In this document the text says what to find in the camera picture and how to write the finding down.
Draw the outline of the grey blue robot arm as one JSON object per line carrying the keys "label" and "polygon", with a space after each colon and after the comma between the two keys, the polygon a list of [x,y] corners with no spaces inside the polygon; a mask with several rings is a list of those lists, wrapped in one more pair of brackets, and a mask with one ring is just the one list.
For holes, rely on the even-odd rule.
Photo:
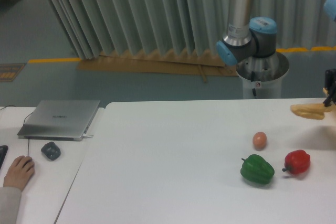
{"label": "grey blue robot arm", "polygon": [[253,0],[230,0],[227,30],[216,44],[221,60],[234,66],[245,99],[281,97],[289,61],[276,52],[277,24],[269,17],[251,18]]}

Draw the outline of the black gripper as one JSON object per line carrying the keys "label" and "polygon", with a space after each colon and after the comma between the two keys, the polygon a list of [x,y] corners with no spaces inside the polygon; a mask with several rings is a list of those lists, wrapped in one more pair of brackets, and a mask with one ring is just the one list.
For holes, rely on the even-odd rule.
{"label": "black gripper", "polygon": [[324,89],[328,96],[323,104],[325,107],[329,107],[333,105],[333,98],[335,98],[335,69],[325,71]]}

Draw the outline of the person's hand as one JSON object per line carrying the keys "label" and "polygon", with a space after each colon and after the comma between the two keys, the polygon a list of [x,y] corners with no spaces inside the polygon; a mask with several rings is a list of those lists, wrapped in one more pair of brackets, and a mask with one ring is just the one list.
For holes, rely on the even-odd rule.
{"label": "person's hand", "polygon": [[19,156],[14,159],[4,177],[3,187],[15,187],[21,191],[25,189],[29,180],[35,173],[35,163],[34,166],[29,170],[21,168],[20,162],[24,157],[25,156]]}

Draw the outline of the beige sleeved forearm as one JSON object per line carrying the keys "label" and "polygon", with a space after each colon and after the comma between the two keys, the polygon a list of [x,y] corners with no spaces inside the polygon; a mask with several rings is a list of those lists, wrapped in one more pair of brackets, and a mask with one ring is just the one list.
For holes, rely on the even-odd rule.
{"label": "beige sleeved forearm", "polygon": [[16,223],[22,192],[15,187],[1,187],[1,223]]}

